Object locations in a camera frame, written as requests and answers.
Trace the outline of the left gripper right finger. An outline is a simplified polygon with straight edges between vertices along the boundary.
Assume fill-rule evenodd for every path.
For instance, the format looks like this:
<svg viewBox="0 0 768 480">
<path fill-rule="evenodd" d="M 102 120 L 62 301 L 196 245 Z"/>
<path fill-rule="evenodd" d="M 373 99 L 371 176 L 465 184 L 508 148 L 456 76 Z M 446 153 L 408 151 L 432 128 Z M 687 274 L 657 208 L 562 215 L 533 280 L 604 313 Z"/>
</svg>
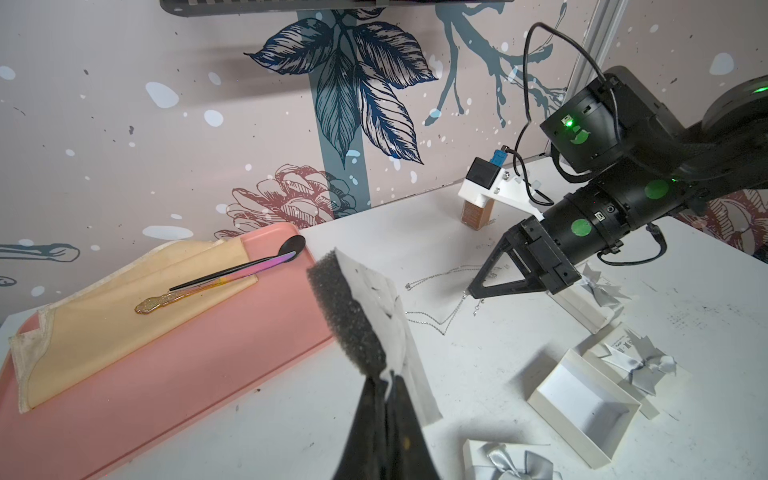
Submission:
<svg viewBox="0 0 768 480">
<path fill-rule="evenodd" d="M 386 400 L 386 478 L 438 480 L 404 379 L 392 375 Z"/>
</svg>

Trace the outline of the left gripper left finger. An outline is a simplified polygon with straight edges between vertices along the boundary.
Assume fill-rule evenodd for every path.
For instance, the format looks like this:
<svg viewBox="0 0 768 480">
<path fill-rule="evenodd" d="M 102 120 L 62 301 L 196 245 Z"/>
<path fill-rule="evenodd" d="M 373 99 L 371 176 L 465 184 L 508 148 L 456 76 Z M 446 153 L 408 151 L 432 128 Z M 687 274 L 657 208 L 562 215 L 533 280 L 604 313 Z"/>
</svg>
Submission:
<svg viewBox="0 0 768 480">
<path fill-rule="evenodd" d="M 386 479 L 386 386 L 367 377 L 339 465 L 333 479 Z"/>
</svg>

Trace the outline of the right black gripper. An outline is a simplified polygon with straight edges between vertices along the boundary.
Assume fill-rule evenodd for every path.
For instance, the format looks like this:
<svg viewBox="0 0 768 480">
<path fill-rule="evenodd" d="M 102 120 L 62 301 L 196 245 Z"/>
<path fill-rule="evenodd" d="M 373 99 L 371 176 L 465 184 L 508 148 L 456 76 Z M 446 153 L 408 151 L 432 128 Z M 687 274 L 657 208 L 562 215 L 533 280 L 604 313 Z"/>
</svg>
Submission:
<svg viewBox="0 0 768 480">
<path fill-rule="evenodd" d="M 522 240 L 518 247 L 518 257 L 525 265 L 526 280 L 485 284 L 502 256 L 514 252 L 514 235 L 507 231 L 470 282 L 468 292 L 473 298 L 486 299 L 545 291 L 558 294 L 581 278 L 573 263 L 535 217 L 523 220 L 519 225 L 519 233 Z"/>
</svg>

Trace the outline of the white jewelry box lid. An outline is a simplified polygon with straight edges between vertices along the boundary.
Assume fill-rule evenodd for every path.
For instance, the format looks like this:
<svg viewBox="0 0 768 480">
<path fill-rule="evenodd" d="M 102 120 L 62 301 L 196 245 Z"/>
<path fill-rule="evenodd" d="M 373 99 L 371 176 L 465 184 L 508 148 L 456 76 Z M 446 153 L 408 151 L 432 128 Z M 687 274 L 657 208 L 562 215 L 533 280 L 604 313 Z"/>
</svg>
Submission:
<svg viewBox="0 0 768 480">
<path fill-rule="evenodd" d="M 577 271 L 581 275 L 578 281 L 548 296 L 590 333 L 597 334 L 623 313 L 634 296 L 587 261 L 580 263 Z"/>
</svg>

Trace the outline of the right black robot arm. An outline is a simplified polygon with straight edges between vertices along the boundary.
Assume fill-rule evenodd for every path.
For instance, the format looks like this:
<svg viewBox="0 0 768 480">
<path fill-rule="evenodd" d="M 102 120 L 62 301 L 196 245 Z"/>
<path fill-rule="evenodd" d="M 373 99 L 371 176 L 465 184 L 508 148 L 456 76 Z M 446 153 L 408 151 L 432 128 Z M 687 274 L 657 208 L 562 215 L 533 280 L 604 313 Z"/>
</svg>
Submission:
<svg viewBox="0 0 768 480">
<path fill-rule="evenodd" d="M 573 193 L 545 212 L 523 182 L 476 159 L 463 185 L 475 205 L 489 200 L 526 212 L 507 230 L 469 285 L 477 299 L 559 293 L 579 280 L 577 265 L 606 264 L 623 238 L 657 220 L 767 184 L 767 80 L 758 77 L 721 95 L 703 119 L 684 127 L 627 68 L 609 69 L 541 125 L 555 162 L 567 162 Z"/>
</svg>

